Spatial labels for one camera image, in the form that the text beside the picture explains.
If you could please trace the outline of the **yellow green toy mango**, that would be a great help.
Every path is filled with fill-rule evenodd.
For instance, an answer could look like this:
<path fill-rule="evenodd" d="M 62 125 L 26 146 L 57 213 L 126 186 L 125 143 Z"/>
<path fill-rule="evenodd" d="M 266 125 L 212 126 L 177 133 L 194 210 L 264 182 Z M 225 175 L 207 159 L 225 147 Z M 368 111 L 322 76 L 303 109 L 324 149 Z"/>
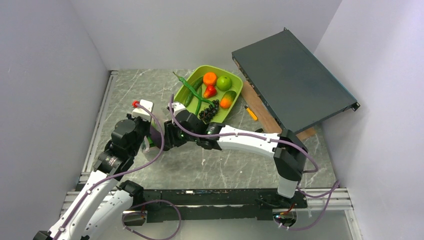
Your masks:
<path fill-rule="evenodd" d="M 233 90 L 226 91 L 223 94 L 221 100 L 219 101 L 220 107 L 222 109 L 229 109 L 233 105 L 236 99 L 236 96 L 237 96 L 237 93 L 235 91 Z"/>

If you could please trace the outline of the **orange toy fruit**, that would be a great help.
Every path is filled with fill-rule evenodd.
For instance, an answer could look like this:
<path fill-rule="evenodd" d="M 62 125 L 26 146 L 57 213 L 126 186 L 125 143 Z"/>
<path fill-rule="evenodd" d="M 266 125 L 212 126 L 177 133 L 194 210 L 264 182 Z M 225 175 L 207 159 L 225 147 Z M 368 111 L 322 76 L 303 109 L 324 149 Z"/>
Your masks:
<path fill-rule="evenodd" d="M 207 72 L 202 78 L 205 86 L 215 86 L 217 83 L 217 75 L 214 72 Z"/>

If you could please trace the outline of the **clear zip top bag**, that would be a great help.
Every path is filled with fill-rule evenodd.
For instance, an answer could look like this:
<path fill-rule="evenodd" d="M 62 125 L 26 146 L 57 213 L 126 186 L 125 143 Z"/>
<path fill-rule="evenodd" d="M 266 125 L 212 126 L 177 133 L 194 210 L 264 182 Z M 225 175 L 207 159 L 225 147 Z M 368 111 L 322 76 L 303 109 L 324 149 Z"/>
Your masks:
<path fill-rule="evenodd" d="M 156 123 L 154 119 L 151 120 L 150 136 L 147 137 L 149 145 L 144 147 L 143 151 L 148 152 L 149 150 L 152 150 L 153 148 L 159 149 L 161 147 L 162 139 L 159 132 L 159 127 L 161 127 L 162 132 L 164 133 L 165 144 L 164 144 L 163 150 L 165 152 L 169 151 L 171 148 L 170 148 L 169 142 L 167 141 L 166 128 L 165 128 L 165 122 L 167 122 L 168 119 L 166 118 L 166 115 L 164 114 L 162 110 L 154 109 L 152 113 L 157 118 L 159 123 Z"/>

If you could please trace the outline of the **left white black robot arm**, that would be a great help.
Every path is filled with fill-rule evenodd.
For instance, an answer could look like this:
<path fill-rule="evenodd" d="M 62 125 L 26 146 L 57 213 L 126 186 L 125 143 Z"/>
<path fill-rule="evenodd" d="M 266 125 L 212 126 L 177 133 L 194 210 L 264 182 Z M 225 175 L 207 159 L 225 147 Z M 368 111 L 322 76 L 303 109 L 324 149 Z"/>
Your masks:
<path fill-rule="evenodd" d="M 139 209 L 144 203 L 142 187 L 119 190 L 106 205 L 100 204 L 133 165 L 144 138 L 149 135 L 152 117 L 130 113 L 115 124 L 111 138 L 98 156 L 85 186 L 49 230 L 38 231 L 35 240 L 95 240 L 118 212 Z"/>

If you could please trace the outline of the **green plastic tray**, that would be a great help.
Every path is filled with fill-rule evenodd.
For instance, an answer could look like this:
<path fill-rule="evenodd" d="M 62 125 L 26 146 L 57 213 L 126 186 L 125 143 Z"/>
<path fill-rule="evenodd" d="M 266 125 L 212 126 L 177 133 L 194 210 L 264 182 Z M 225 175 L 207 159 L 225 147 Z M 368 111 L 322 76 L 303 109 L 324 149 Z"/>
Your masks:
<path fill-rule="evenodd" d="M 224 77 L 228 78 L 231 81 L 229 89 L 221 90 L 217 85 L 215 85 L 214 89 L 216 90 L 216 94 L 208 97 L 208 102 L 202 101 L 199 105 L 199 99 L 193 95 L 185 85 L 183 85 L 174 95 L 174 101 L 183 104 L 190 113 L 197 114 L 197 116 L 199 116 L 209 107 L 211 102 L 224 100 L 224 103 L 219 103 L 216 114 L 213 118 L 211 118 L 212 122 L 223 123 L 241 94 L 241 90 L 243 89 L 243 81 L 237 75 L 224 69 L 211 65 L 201 65 L 185 79 L 186 82 L 190 84 L 192 88 L 196 89 L 197 92 L 199 89 L 201 89 L 201 97 L 204 97 L 206 91 L 212 91 L 203 82 L 203 77 L 207 73 L 214 73 L 217 79 Z"/>

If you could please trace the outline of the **green toy apple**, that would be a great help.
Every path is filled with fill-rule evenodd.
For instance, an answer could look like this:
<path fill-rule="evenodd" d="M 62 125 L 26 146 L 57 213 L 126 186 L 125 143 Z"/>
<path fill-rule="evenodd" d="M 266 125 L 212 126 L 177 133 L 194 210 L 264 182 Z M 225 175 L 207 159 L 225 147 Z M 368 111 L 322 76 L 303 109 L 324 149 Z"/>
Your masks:
<path fill-rule="evenodd" d="M 228 91 L 232 87 L 231 78 L 226 76 L 226 75 L 222 75 L 222 76 L 218 77 L 217 80 L 216 80 L 216 87 L 220 91 L 224 91 L 224 92 Z"/>

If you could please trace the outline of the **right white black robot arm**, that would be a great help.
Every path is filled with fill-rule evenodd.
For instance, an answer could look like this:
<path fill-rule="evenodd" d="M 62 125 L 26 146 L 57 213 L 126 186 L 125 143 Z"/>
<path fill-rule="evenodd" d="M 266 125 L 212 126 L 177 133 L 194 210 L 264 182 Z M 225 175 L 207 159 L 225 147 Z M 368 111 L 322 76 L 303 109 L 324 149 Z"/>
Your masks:
<path fill-rule="evenodd" d="M 164 130 L 165 150 L 194 142 L 206 150 L 238 150 L 273 159 L 278 174 L 276 203 L 287 208 L 295 201 L 308 149 L 292 131 L 260 133 L 223 123 L 204 123 L 187 110 L 165 122 Z"/>

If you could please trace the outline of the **white green toy leek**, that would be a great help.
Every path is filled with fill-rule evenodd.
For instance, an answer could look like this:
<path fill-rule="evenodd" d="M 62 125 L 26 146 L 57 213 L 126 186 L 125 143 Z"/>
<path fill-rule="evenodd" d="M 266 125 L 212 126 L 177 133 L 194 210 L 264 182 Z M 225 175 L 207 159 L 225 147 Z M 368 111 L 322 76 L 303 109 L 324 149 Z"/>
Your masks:
<path fill-rule="evenodd" d="M 156 134 L 156 129 L 154 128 L 154 127 L 150 127 L 150 129 L 149 129 L 149 134 L 146 136 L 146 143 L 145 143 L 145 146 L 147 147 L 149 147 L 149 148 L 153 148 L 153 147 L 156 147 L 156 144 L 155 144 L 155 134 Z"/>

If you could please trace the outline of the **purple toy eggplant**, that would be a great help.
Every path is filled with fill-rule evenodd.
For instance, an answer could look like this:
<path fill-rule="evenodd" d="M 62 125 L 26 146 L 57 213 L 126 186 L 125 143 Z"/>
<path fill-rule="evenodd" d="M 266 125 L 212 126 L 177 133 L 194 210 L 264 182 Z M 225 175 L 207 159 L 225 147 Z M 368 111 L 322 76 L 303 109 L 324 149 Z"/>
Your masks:
<path fill-rule="evenodd" d="M 161 137 L 161 133 L 156 129 L 155 131 L 155 137 L 154 137 L 154 143 L 156 145 L 156 147 L 158 149 L 161 148 L 162 146 L 162 137 Z"/>

